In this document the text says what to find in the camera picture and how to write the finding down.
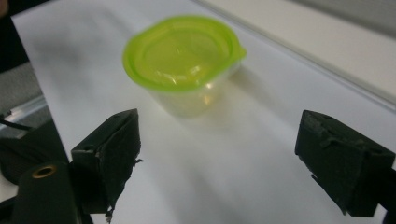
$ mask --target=bolt hole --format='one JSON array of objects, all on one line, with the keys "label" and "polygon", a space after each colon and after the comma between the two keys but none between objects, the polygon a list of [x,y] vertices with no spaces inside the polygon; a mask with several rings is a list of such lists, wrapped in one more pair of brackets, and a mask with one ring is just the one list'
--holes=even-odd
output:
[{"label": "bolt hole", "polygon": [[47,177],[49,175],[52,175],[55,172],[56,172],[56,166],[48,165],[48,166],[44,166],[44,167],[41,167],[40,169],[36,170],[32,174],[32,177],[34,179],[44,178],[44,177]]}]

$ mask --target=green lid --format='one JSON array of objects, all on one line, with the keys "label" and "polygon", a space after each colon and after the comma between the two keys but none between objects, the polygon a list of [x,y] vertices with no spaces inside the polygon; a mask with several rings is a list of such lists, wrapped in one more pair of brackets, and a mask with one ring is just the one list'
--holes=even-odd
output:
[{"label": "green lid", "polygon": [[201,16],[161,21],[133,37],[123,66],[137,84],[155,91],[197,89],[245,57],[235,33]]}]

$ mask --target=translucent plastic cup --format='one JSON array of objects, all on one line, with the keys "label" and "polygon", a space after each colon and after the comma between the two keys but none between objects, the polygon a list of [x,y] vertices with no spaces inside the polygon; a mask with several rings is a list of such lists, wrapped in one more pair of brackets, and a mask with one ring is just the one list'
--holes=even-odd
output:
[{"label": "translucent plastic cup", "polygon": [[246,51],[225,24],[202,16],[161,21],[127,43],[123,66],[128,76],[173,115],[205,111]]}]

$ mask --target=black cable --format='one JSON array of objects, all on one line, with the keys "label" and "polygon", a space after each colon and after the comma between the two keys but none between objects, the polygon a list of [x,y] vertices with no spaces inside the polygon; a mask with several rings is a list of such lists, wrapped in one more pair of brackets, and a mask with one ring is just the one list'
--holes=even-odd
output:
[{"label": "black cable", "polygon": [[32,127],[21,125],[21,124],[12,123],[12,122],[9,122],[8,120],[5,120],[5,119],[0,119],[0,123],[4,124],[4,125],[6,125],[6,126],[8,126],[10,128],[20,129],[20,130],[24,130],[24,131],[32,130]]}]

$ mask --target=white table surface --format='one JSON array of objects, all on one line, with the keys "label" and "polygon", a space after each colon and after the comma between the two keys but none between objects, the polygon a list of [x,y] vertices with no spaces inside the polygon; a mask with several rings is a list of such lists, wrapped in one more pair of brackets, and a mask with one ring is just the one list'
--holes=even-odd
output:
[{"label": "white table surface", "polygon": [[[191,13],[228,23],[247,57],[215,105],[180,119],[126,76],[120,58],[132,35]],[[374,218],[343,216],[293,150],[310,109],[396,151],[393,105],[188,0],[58,0],[13,20],[67,150],[112,114],[138,108],[144,162],[114,223],[382,222],[382,208]]]}]

